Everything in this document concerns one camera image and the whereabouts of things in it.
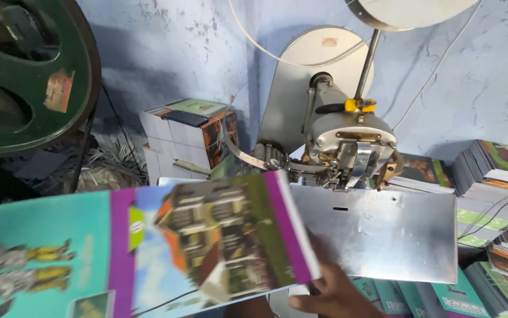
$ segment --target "white wire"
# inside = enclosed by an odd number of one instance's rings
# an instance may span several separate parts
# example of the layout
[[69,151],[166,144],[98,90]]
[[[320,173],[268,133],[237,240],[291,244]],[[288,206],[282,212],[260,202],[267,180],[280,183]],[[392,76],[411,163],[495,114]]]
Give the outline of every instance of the white wire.
[[[350,1],[349,3],[347,3],[346,5],[349,5],[351,4],[352,2],[354,2],[356,0],[352,0]],[[366,41],[361,41],[360,43],[358,43],[355,47],[349,49],[348,51],[346,51],[344,54],[342,54],[341,56],[335,58],[335,59],[332,59],[328,62],[324,62],[324,63],[321,63],[321,64],[297,64],[297,63],[293,63],[293,62],[290,62],[290,61],[286,61],[282,58],[279,58],[277,56],[275,56],[274,54],[270,53],[268,50],[266,50],[265,48],[263,48],[260,44],[258,44],[258,42],[256,42],[256,40],[252,39],[252,37],[250,36],[250,34],[248,34],[248,32],[246,32],[246,30],[244,29],[244,27],[242,26],[242,23],[240,23],[240,20],[238,19],[238,16],[236,15],[236,11],[234,11],[234,6],[232,5],[232,0],[229,0],[229,5],[230,5],[230,10],[232,11],[232,15],[234,16],[234,19],[236,20],[236,24],[238,24],[238,27],[240,28],[240,30],[242,31],[242,33],[244,33],[244,35],[246,36],[246,38],[248,40],[250,40],[250,42],[255,45],[257,48],[260,49],[260,51],[264,52],[265,54],[271,56],[272,58],[280,61],[280,62],[283,62],[283,63],[286,63],[286,64],[289,64],[289,65],[293,65],[293,66],[299,66],[299,67],[309,67],[309,68],[314,68],[314,67],[323,67],[323,66],[328,66],[328,65],[331,65],[331,64],[334,64],[338,61],[340,61],[341,59],[344,59],[346,58],[347,56],[349,56],[350,54],[356,52],[357,50],[359,50],[360,48],[362,47],[365,47],[366,46],[366,43],[368,43],[370,39],[366,40]]]
[[423,93],[423,91],[425,90],[425,88],[427,87],[427,85],[430,83],[430,80],[433,79],[433,76],[436,74],[436,72],[438,71],[438,69],[440,68],[441,64],[442,64],[442,61],[444,60],[444,58],[446,57],[446,55],[448,54],[448,52],[450,51],[450,49],[452,48],[452,46],[454,45],[454,43],[456,43],[456,40],[458,40],[458,38],[462,35],[462,33],[464,32],[464,30],[466,29],[466,27],[470,24],[472,18],[474,18],[476,12],[478,12],[478,9],[479,7],[482,5],[482,2],[484,2],[484,0],[480,0],[479,3],[478,3],[478,6],[476,7],[476,9],[474,10],[474,12],[472,12],[470,18],[468,19],[468,21],[466,22],[466,24],[464,25],[464,27],[462,27],[462,30],[460,30],[460,32],[458,33],[458,35],[456,36],[456,38],[454,38],[454,40],[452,41],[452,43],[450,43],[450,45],[448,45],[448,48],[446,49],[446,51],[444,51],[444,54],[442,54],[441,56],[441,59],[438,61],[438,64],[436,65],[433,73],[431,74],[431,76],[428,77],[427,79],[427,82],[425,83],[425,85],[423,85],[423,87],[421,88],[421,90],[419,90],[419,93],[417,94],[417,96],[415,96],[415,98],[413,98],[413,101],[411,102],[411,104],[409,105],[409,107],[407,108],[407,110],[405,111],[405,114],[403,114],[403,117],[401,118],[401,120],[399,120],[399,122],[397,123],[397,125],[395,125],[395,127],[393,128],[393,130],[396,130],[397,127],[399,127],[399,124],[401,124],[401,122],[403,122],[403,120],[407,117],[407,114],[409,113],[409,111],[411,110],[411,107],[413,106],[413,104],[415,103],[415,101],[417,100],[417,98]]

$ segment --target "house illustration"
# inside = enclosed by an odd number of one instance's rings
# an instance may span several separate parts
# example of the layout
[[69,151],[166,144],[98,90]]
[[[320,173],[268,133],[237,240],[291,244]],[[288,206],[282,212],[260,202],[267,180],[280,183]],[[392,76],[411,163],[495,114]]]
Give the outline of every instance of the house illustration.
[[173,265],[215,304],[269,290],[248,209],[245,185],[178,184],[154,220]]

